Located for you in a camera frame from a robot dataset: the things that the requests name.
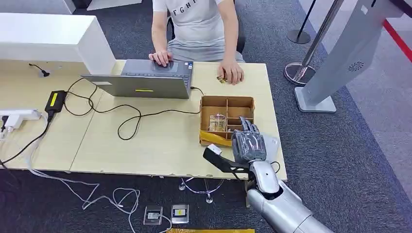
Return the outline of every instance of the cardboard divider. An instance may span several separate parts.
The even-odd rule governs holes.
[[[200,102],[201,109],[201,132],[212,133],[222,137],[225,140],[230,140],[234,130],[242,130],[239,117],[244,117],[251,123],[254,123],[253,111],[255,109],[254,100],[252,97],[235,97],[235,96],[203,96]],[[209,131],[210,116],[222,114],[226,117],[225,132]],[[202,145],[211,143],[202,140]]]

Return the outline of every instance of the cardboard box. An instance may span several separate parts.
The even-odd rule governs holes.
[[[252,97],[238,96],[203,96],[200,102],[200,143],[202,145],[220,144],[230,146],[230,140],[234,130],[242,130],[239,117],[244,117],[254,123],[255,104]],[[221,114],[226,117],[226,128],[221,132],[209,130],[210,116]],[[220,137],[205,137],[211,133]]]

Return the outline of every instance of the chair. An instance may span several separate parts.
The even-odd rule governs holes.
[[[239,35],[238,35],[238,44],[236,45],[236,51],[242,53],[243,49],[244,49],[244,45],[245,45],[245,36],[244,36],[244,30],[243,30],[243,24],[241,22],[241,18],[238,15],[238,22],[239,22]],[[174,35],[174,25],[173,25],[173,21],[172,21],[172,17],[170,16],[170,13],[168,12],[168,22],[167,22],[167,26],[171,26],[172,29],[172,40],[175,38]]]

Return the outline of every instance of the gray robotic hand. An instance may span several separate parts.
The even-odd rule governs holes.
[[[234,131],[232,150],[235,162],[221,157],[222,151],[209,145],[203,157],[222,172],[247,173],[247,200],[277,233],[333,233],[313,217],[302,200],[276,176],[266,161],[266,148],[272,140],[265,140],[257,127],[240,118],[243,131]]]

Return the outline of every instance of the person's hand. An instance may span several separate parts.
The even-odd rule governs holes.
[[[223,59],[220,62],[218,76],[224,78],[226,72],[227,83],[236,85],[244,79],[243,69],[239,66],[235,59]]]
[[[166,50],[160,50],[155,53],[150,53],[149,59],[156,61],[160,66],[166,67],[169,61],[172,60],[172,54],[167,52]]]

